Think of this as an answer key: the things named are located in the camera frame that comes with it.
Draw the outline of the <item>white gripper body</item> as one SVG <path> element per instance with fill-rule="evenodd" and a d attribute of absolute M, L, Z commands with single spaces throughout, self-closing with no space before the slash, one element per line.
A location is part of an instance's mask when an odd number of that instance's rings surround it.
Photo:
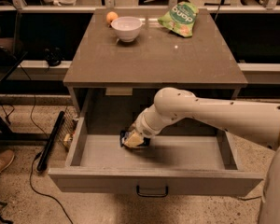
<path fill-rule="evenodd" d="M 145 138 L 151 138 L 157 135 L 157 132 L 148 125 L 145 114 L 145 111 L 141 112 L 133 123 L 133 126 L 140 135 Z"/>

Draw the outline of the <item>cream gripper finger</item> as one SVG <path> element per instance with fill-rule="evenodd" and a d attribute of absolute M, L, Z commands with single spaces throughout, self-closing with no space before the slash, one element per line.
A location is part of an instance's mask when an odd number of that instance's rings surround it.
<path fill-rule="evenodd" d="M 127 130 L 127 133 L 132 133 L 132 132 L 136 132 L 136 126 L 135 125 L 131 125 Z"/>
<path fill-rule="evenodd" d="M 124 132 L 121 137 L 121 143 L 129 148 L 142 147 L 146 144 L 145 139 L 138 132 Z"/>

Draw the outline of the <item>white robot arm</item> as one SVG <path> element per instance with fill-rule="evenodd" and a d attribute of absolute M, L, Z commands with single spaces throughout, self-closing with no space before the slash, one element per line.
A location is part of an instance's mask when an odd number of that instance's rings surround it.
<path fill-rule="evenodd" d="M 182 119 L 195 119 L 275 150 L 267 172 L 258 224 L 280 224 L 280 104 L 206 99 L 190 91 L 163 88 L 121 138 L 130 148 Z"/>

